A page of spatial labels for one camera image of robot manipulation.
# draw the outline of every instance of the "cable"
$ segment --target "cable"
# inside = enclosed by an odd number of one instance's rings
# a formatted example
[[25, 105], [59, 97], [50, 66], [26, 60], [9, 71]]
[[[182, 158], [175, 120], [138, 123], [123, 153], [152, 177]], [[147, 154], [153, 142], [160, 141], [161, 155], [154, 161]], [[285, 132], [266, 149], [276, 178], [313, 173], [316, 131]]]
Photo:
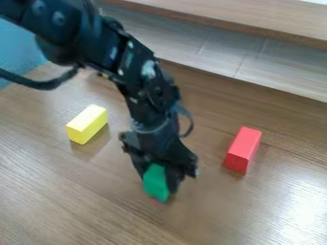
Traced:
[[[94, 28], [95, 18], [97, 16], [97, 11], [94, 5], [90, 2], [90, 0], [81, 0], [83, 2], [83, 16], [88, 18], [90, 23], [89, 29]], [[7, 79], [11, 82], [17, 83], [19, 85], [23, 85], [29, 88], [37, 89], [37, 90], [54, 90], [55, 88], [59, 87], [65, 81], [73, 78], [80, 68], [84, 68], [83, 65], [78, 64], [73, 67], [73, 69], [65, 72], [59, 78], [54, 78], [51, 80], [46, 81], [35, 81], [28, 78], [24, 78], [12, 72], [6, 71], [0, 68], [0, 78]]]
[[74, 77], [80, 68], [82, 68], [82, 66], [77, 65], [73, 69], [62, 74], [61, 77], [47, 81], [34, 81], [0, 68], [0, 78], [4, 78], [19, 85], [23, 85], [37, 90], [54, 90], [65, 81]]

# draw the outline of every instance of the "black robotic arm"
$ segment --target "black robotic arm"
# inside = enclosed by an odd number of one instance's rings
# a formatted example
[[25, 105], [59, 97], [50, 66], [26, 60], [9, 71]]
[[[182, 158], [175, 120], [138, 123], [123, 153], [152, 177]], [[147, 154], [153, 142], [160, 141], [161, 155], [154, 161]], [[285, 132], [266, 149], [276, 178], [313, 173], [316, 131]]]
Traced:
[[82, 0], [81, 9], [66, 0], [0, 0], [0, 16], [35, 33], [51, 62], [75, 66], [62, 78], [45, 83], [2, 69], [0, 77], [36, 89], [53, 89], [79, 68], [96, 69], [125, 97], [132, 131], [121, 133], [120, 140], [141, 178], [152, 165], [161, 166], [167, 189], [174, 193], [186, 175], [196, 177], [197, 157], [180, 141], [178, 113], [191, 116], [178, 105], [178, 87], [163, 73], [153, 52], [125, 32], [120, 22], [99, 15], [89, 0]]

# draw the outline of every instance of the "blue object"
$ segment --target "blue object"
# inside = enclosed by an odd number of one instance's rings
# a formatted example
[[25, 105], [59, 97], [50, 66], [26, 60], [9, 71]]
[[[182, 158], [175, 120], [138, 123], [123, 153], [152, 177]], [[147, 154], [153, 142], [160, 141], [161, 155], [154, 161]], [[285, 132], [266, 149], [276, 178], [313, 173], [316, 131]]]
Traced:
[[[0, 67], [23, 75], [46, 58], [37, 48], [34, 35], [0, 18]], [[0, 78], [0, 90], [10, 83]]]

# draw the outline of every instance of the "table surface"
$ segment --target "table surface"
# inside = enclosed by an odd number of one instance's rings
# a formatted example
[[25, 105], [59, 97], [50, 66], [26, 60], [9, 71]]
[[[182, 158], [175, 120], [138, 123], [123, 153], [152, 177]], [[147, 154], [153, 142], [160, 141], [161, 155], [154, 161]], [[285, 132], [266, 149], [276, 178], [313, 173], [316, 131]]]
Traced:
[[99, 2], [327, 49], [325, 0], [99, 0]]
[[[185, 143], [200, 157], [158, 207], [118, 134], [128, 112], [112, 83], [82, 72], [53, 92], [0, 92], [1, 244], [326, 244], [325, 103], [166, 63], [196, 127]], [[47, 64], [30, 78], [53, 77]], [[87, 145], [65, 124], [94, 103], [109, 127]], [[249, 173], [221, 167], [241, 125], [263, 131]]]

